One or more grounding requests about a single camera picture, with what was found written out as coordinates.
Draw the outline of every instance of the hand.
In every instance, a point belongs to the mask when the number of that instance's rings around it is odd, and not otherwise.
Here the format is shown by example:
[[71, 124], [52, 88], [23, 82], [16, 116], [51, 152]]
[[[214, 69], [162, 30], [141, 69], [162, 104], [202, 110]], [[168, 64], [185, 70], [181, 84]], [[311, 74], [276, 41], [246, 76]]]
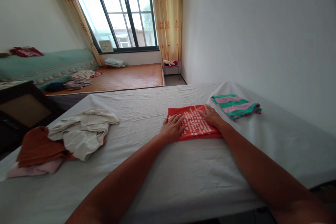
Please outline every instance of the hand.
[[220, 117], [220, 115], [216, 112], [214, 108], [210, 107], [210, 105], [204, 104], [204, 108], [205, 108], [205, 113], [201, 110], [199, 110], [199, 113], [201, 114], [201, 116], [205, 119], [205, 121], [208, 124], [215, 126], [217, 128], [223, 125], [229, 125], [227, 122], [225, 122]]
[[166, 118], [158, 138], [167, 144], [175, 142], [184, 131], [184, 126], [181, 126], [183, 120], [184, 116], [180, 114], [171, 116], [169, 120]]

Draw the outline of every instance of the curtain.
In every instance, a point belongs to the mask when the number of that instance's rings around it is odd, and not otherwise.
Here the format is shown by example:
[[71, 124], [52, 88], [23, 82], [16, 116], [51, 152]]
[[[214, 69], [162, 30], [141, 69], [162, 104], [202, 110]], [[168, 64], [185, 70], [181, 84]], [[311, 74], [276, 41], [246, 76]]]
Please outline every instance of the curtain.
[[181, 60], [181, 0], [153, 0], [162, 60]]
[[82, 12], [81, 6], [79, 5], [78, 0], [63, 0], [65, 2], [66, 9], [68, 10], [71, 17], [76, 21], [81, 31], [83, 32], [86, 40], [89, 42], [93, 55], [99, 66], [104, 66], [104, 61], [99, 55], [96, 47], [93, 44], [93, 40], [89, 31], [88, 24], [85, 21], [84, 14]]

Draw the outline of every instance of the wall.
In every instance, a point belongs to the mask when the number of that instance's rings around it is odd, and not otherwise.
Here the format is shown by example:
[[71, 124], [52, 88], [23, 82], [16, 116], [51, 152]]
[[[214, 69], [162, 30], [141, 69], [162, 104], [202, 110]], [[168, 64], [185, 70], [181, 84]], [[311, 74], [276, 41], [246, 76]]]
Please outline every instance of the wall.
[[234, 81], [336, 135], [336, 0], [183, 0], [182, 75]]
[[0, 52], [34, 46], [42, 52], [86, 47], [61, 0], [0, 0]]
[[103, 60], [107, 59], [108, 57], [122, 59], [126, 61], [129, 65], [143, 65], [162, 62], [161, 54], [159, 51], [103, 54], [101, 57], [103, 58]]

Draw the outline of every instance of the wooden platform bed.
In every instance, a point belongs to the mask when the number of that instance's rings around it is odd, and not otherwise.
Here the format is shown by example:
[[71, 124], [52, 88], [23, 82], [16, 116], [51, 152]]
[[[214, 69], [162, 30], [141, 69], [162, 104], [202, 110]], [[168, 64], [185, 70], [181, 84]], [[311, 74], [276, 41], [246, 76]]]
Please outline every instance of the wooden platform bed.
[[45, 92], [62, 109], [68, 110], [91, 93], [113, 92], [120, 90], [156, 88], [165, 86], [161, 63], [134, 65], [125, 68], [100, 67], [95, 70], [103, 74], [91, 78], [92, 84], [79, 90]]

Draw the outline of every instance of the stool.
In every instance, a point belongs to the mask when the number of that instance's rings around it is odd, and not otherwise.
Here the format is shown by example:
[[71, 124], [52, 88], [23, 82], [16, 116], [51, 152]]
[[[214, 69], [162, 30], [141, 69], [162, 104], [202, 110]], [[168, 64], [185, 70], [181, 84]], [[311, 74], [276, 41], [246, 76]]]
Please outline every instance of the stool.
[[169, 65], [166, 65], [166, 64], [163, 64], [163, 67], [164, 67], [164, 76], [166, 76], [166, 68], [173, 68], [173, 67], [177, 67], [177, 70], [178, 70], [178, 79], [180, 80], [180, 69], [179, 69], [179, 63], [177, 62], [177, 61], [174, 61], [174, 64], [175, 64], [175, 66], [173, 65], [173, 66], [169, 66]]

